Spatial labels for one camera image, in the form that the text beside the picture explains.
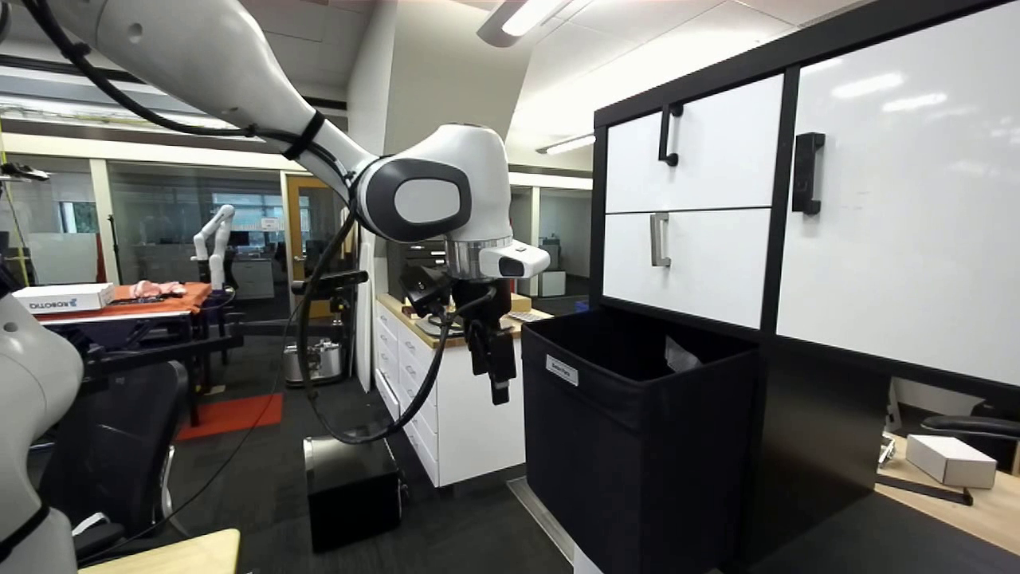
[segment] office chair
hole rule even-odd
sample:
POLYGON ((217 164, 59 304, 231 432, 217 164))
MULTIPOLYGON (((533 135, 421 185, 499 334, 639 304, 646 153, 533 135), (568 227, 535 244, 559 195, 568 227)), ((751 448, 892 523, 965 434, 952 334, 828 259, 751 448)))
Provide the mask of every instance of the office chair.
POLYGON ((184 388, 189 372, 175 361, 108 372, 87 384, 61 422, 39 491, 69 523, 105 513, 105 523, 78 537, 80 566, 122 539, 152 534, 162 519, 165 464, 184 388))

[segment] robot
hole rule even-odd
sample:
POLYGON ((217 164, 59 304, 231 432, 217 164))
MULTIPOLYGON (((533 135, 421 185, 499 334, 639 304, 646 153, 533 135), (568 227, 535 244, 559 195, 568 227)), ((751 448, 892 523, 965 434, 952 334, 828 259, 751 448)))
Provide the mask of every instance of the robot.
POLYGON ((217 297, 231 297, 231 278, 226 278, 226 244, 232 230, 232 203, 224 203, 198 234, 196 234, 196 256, 190 263, 206 264, 212 292, 217 297))
MULTIPOLYGON (((448 236, 454 297, 472 304, 477 292, 499 293, 472 318, 474 371, 485 367, 488 344, 500 343, 499 316, 511 306, 508 280, 547 264, 541 249, 511 234, 508 153, 495 131, 444 125, 406 153, 366 153, 294 91, 240 0, 22 2, 80 70, 97 49, 244 135, 265 137, 330 181, 369 234, 399 244, 448 236)), ((69 408, 82 365, 6 292, 0 286, 0 405, 20 408, 0 417, 0 574, 63 574, 75 570, 68 519, 43 509, 26 454, 69 408)))

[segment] door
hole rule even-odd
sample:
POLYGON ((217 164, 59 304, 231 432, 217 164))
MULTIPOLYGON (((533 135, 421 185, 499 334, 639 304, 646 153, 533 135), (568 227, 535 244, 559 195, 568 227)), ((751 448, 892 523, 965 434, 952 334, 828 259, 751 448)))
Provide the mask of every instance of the door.
POLYGON ((1020 384, 1020 2, 801 73, 777 333, 1020 384))
POLYGON ((780 76, 609 128, 605 212, 764 208, 780 76))
MULTIPOLYGON (((345 203, 341 197, 323 181, 309 176, 288 176, 288 278, 305 280, 319 259, 324 256, 324 247, 341 230, 345 203)), ((354 259, 354 234, 341 247, 337 256, 331 256, 331 268, 341 268, 354 259)), ((330 301, 313 301, 309 309, 313 322, 330 322, 331 306, 330 301)))
POLYGON ((768 212, 609 215, 605 297, 761 326, 768 212))

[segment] red mat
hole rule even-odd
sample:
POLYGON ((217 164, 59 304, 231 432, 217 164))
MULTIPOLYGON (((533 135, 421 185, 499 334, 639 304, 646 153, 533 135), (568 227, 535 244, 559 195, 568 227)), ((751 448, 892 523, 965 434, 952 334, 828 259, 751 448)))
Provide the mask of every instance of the red mat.
POLYGON ((220 434, 244 434, 250 427, 277 427, 285 422, 285 395, 245 395, 231 403, 206 403, 198 408, 198 427, 178 432, 178 445, 220 434))

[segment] black trash can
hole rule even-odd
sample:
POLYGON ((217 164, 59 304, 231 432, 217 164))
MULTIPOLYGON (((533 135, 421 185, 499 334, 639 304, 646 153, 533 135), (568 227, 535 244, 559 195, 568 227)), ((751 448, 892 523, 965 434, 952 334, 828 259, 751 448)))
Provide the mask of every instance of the black trash can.
POLYGON ((530 326, 523 371, 530 484, 605 574, 738 563, 757 343, 601 309, 530 326), (666 338, 700 367, 672 372, 666 338))

